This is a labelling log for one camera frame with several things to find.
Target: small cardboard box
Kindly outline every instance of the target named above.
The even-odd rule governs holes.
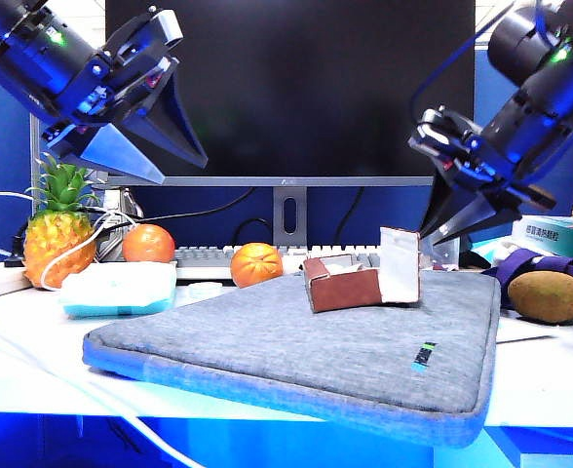
[[[573,216],[524,215],[513,224],[512,237],[529,249],[573,258]]]
[[[349,254],[304,260],[313,312],[418,302],[418,233],[382,227],[380,234],[379,268],[364,268]]]

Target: tissue box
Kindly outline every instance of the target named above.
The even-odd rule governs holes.
[[[514,222],[512,237],[529,249],[573,258],[573,216],[524,215]]]
[[[419,300],[419,235],[382,227],[380,267],[363,268],[349,254],[303,262],[313,312]]]
[[[154,314],[172,307],[175,288],[169,263],[93,263],[63,280],[59,302],[71,317]]]

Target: white desk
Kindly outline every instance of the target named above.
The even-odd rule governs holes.
[[[176,305],[192,302],[183,287]],[[182,390],[118,378],[82,362],[85,333],[116,319],[71,319],[57,303],[57,292],[28,289],[0,296],[0,332],[75,379],[97,383],[137,415],[181,418],[318,420],[282,411],[227,402]],[[0,340],[0,412],[111,415],[79,390],[33,366]]]
[[[176,304],[191,302],[177,289]],[[219,400],[90,370],[82,362],[86,332],[112,319],[69,319],[55,292],[34,289],[0,296],[0,332],[57,368],[96,382],[124,398],[139,415],[190,418],[316,420],[288,412]],[[573,326],[540,327],[502,318],[506,335],[517,327],[553,338],[497,346],[494,387],[486,425],[573,427]],[[0,341],[0,348],[18,353]],[[110,412],[21,358],[0,351],[0,412],[94,414]]]

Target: tangerine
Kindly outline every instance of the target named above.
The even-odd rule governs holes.
[[[283,271],[278,250],[262,242],[243,245],[230,260],[230,274],[239,288],[282,276]]]
[[[175,246],[173,237],[156,224],[138,224],[122,241],[122,256],[126,261],[172,261]]]

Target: pineapple crown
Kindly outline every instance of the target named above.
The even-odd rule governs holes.
[[[82,193],[91,184],[85,180],[86,168],[78,168],[72,164],[58,163],[50,154],[44,153],[48,159],[38,160],[43,172],[40,174],[41,187],[30,187],[27,191],[39,191],[44,194],[47,209],[54,212],[77,212],[86,199],[97,200],[93,193]]]

